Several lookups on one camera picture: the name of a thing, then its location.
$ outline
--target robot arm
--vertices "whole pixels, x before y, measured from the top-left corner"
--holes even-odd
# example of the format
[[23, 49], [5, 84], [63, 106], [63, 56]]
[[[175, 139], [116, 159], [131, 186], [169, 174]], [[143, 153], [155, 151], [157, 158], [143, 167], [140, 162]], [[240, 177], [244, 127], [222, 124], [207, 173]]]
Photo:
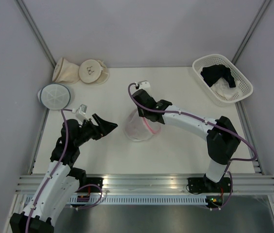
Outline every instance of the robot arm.
[[[160, 100], [156, 102], [151, 96], [151, 87], [148, 81], [139, 82], [136, 89], [137, 91], [133, 94], [133, 98], [140, 105], [151, 110], [163, 111], [161, 113], [152, 112], [137, 106], [140, 117], [145, 117], [153, 122], [179, 127], [194, 133], [207, 142], [208, 155], [211, 160], [205, 174], [205, 183], [218, 183], [224, 175], [230, 158], [239, 146], [240, 140], [225, 131], [218, 130], [209, 124], [184, 115], [184, 113], [189, 112], [178, 108], [169, 101]], [[224, 116], [220, 117], [220, 119], [213, 119], [192, 113], [189, 114], [236, 133], [231, 121]]]
[[[69, 132], [67, 149], [64, 158], [57, 165], [66, 143], [66, 128], [63, 124], [61, 137], [57, 140], [51, 154], [51, 162], [42, 183], [23, 212], [21, 214], [14, 213], [10, 219], [13, 233], [25, 233], [26, 222], [32, 209], [29, 232], [53, 233], [57, 218], [69, 198], [86, 184], [86, 172], [73, 167], [80, 155], [79, 147], [90, 139], [101, 139], [118, 125], [107, 122], [96, 114], [93, 115], [93, 118], [98, 125], [94, 125], [91, 119], [86, 118], [85, 111], [86, 106], [81, 105], [76, 113], [77, 118], [83, 121], [82, 125], [79, 125], [75, 119], [67, 120]], [[57, 169], [50, 177], [56, 166], [58, 166]], [[37, 196], [39, 198], [36, 205], [33, 206]]]

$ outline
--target white cable tray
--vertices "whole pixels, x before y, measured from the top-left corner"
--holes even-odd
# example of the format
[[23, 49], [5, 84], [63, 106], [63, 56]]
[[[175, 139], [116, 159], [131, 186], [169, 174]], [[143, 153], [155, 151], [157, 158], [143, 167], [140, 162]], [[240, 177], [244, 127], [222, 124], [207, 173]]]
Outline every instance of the white cable tray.
[[[94, 204], [99, 199], [99, 194], [91, 194], [88, 202], [77, 201], [78, 195], [71, 196], [67, 204]], [[27, 195], [25, 204], [29, 203], [33, 195]], [[99, 202], [101, 205], [207, 205], [206, 196], [198, 195], [191, 197], [188, 195], [181, 196], [163, 196], [163, 195], [148, 195], [148, 196], [119, 196], [108, 195], [104, 196]]]

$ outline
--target white table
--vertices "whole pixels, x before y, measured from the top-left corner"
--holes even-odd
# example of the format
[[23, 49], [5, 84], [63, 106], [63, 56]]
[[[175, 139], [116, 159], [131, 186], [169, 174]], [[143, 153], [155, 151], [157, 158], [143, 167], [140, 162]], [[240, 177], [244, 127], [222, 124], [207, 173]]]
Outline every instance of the white table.
[[[81, 81], [69, 85], [74, 99], [67, 108], [87, 105], [87, 115], [97, 113], [102, 119], [119, 126], [99, 141], [90, 140], [80, 147], [80, 156], [75, 167], [89, 174], [180, 174], [205, 173], [210, 157], [206, 142], [198, 136], [172, 126], [162, 126], [159, 135], [149, 141], [133, 142], [123, 133], [123, 124], [135, 104], [127, 93], [128, 84], [148, 80], [153, 97], [171, 101], [192, 113], [232, 121], [239, 135], [243, 135], [235, 105], [218, 107], [191, 76], [191, 67], [161, 68], [111, 68], [109, 80], [98, 86]], [[67, 119], [74, 114], [65, 112]], [[50, 111], [38, 150], [34, 173], [45, 173], [55, 147], [63, 119], [60, 111]], [[247, 146], [241, 143], [233, 157], [250, 158]], [[233, 162], [232, 173], [254, 173], [253, 164]]]

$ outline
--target perforated basket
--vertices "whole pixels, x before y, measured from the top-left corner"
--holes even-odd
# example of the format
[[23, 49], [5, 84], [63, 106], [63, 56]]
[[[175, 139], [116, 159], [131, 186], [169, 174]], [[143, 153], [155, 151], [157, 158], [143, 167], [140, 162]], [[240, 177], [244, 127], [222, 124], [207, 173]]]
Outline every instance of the perforated basket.
[[[231, 69], [231, 74], [234, 77], [234, 79], [240, 81], [239, 88], [243, 93], [242, 96], [236, 93], [231, 99], [227, 100], [225, 97], [218, 95], [216, 92], [210, 89], [210, 87], [204, 82], [204, 79], [201, 76], [201, 74], [198, 73], [198, 70], [201, 67], [209, 67], [213, 65], [225, 65], [226, 67]], [[243, 100], [246, 97], [250, 96], [253, 92], [252, 84], [225, 56], [222, 56], [220, 54], [211, 54], [205, 57], [201, 57], [193, 62], [192, 67], [194, 71], [193, 76], [197, 83], [211, 98], [211, 100], [220, 107], [225, 107], [230, 104], [236, 103], [240, 100]]]

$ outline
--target plastic basket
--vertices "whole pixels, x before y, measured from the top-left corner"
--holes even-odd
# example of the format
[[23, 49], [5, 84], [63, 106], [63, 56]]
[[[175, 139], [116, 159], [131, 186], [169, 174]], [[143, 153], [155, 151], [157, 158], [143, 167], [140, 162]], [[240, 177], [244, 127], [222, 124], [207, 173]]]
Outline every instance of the plastic basket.
[[[225, 65], [231, 69], [231, 74], [234, 79], [239, 80], [239, 88], [243, 93], [242, 96], [239, 96], [236, 93], [231, 99], [227, 100], [225, 97], [218, 95], [204, 82], [201, 74], [198, 73], [198, 70], [201, 67], [209, 67], [213, 65]], [[205, 93], [211, 98], [211, 100], [220, 107], [225, 107], [230, 104], [236, 103], [240, 100], [245, 99], [250, 96], [253, 92], [253, 85], [248, 81], [248, 79], [225, 57], [220, 54], [211, 54], [205, 57], [201, 57], [193, 62], [192, 68], [194, 70], [194, 78], [197, 83], [202, 87]]]

